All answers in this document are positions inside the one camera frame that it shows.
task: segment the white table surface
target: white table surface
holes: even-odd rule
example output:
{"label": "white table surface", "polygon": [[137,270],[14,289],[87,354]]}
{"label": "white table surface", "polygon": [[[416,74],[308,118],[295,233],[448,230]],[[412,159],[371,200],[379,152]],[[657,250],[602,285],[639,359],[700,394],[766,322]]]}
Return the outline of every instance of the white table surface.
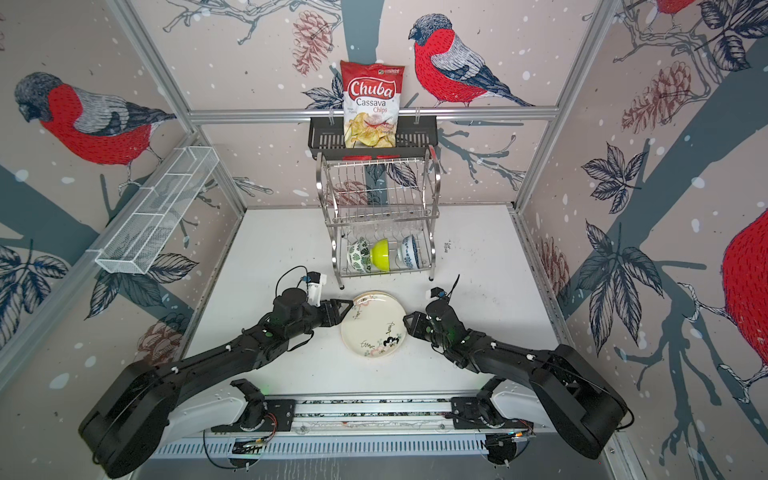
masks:
{"label": "white table surface", "polygon": [[[528,348],[557,346],[505,206],[441,207],[435,247],[434,282],[429,272],[402,273],[344,279],[346,288],[339,290],[320,209],[248,210],[187,356],[222,345],[253,326],[271,311],[280,275],[300,264],[328,276],[323,299],[351,300],[381,290],[393,295],[407,313],[423,312],[425,292],[434,286],[449,290],[460,273],[451,305],[466,328]],[[287,275],[280,291],[295,286],[302,275],[303,269]],[[293,339],[291,346],[305,339]],[[479,389],[489,376],[456,368],[427,342],[412,337],[390,356],[357,356],[343,345],[339,327],[332,327],[316,329],[305,346],[237,378],[249,379],[267,395],[306,395],[461,392]]]}

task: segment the bird beak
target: bird beak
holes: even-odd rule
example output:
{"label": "bird beak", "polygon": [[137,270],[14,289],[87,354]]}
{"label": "bird beak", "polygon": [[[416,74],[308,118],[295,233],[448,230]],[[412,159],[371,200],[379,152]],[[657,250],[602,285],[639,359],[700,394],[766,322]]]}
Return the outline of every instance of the bird beak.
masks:
{"label": "bird beak", "polygon": [[28,105],[19,105],[18,106],[18,111],[20,111],[22,113],[22,117],[24,117],[24,119],[27,121],[27,123],[29,123],[29,121],[32,119],[32,115],[31,115],[31,113],[29,111],[29,106]]}

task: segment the black metal basket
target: black metal basket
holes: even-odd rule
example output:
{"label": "black metal basket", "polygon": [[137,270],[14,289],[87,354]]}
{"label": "black metal basket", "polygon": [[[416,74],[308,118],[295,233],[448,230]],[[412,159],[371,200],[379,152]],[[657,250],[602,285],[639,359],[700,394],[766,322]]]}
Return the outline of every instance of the black metal basket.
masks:
{"label": "black metal basket", "polygon": [[310,122],[309,146],[315,160],[321,151],[329,160],[359,155],[424,157],[429,145],[437,145],[437,117],[423,115],[419,117],[418,123],[413,116],[399,117],[395,142],[397,146],[391,148],[346,148],[343,119],[335,118],[333,125],[329,118],[322,117],[312,118]]}

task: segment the wire shelf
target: wire shelf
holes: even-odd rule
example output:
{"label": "wire shelf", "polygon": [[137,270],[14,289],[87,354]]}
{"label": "wire shelf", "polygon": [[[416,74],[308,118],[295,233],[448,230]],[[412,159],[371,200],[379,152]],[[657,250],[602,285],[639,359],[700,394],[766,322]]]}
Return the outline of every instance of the wire shelf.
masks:
{"label": "wire shelf", "polygon": [[211,147],[185,147],[149,194],[99,253],[109,273],[146,273],[219,163]]}
{"label": "wire shelf", "polygon": [[[317,194],[333,248],[336,279],[384,273],[435,271],[432,233],[439,216],[440,166],[432,146],[423,157],[351,156],[329,160],[318,153]],[[413,235],[422,262],[409,269],[397,257],[400,243]],[[348,265],[347,247],[360,237],[370,245],[387,239],[390,271],[360,273]]]}
{"label": "wire shelf", "polygon": [[[350,225],[338,229],[339,239],[339,275],[342,278],[354,276],[383,275],[386,273],[425,272],[432,269],[435,250],[430,246],[429,229],[425,220],[411,220],[397,223],[364,223],[362,225]],[[400,246],[406,237],[413,235],[416,244],[416,258],[418,268],[408,268],[398,254]],[[360,238],[368,241],[373,247],[380,240],[387,240],[389,251],[389,271],[379,270],[371,266],[370,273],[360,273],[354,270],[347,260],[347,247]]]}

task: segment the white plate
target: white plate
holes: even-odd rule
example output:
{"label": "white plate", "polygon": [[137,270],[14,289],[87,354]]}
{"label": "white plate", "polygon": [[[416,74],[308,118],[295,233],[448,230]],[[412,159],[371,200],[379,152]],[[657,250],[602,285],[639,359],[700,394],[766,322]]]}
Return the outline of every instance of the white plate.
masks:
{"label": "white plate", "polygon": [[346,348],[361,356],[378,358],[397,350],[408,331],[402,318],[405,309],[384,292],[367,292],[354,299],[354,306],[341,322]]}

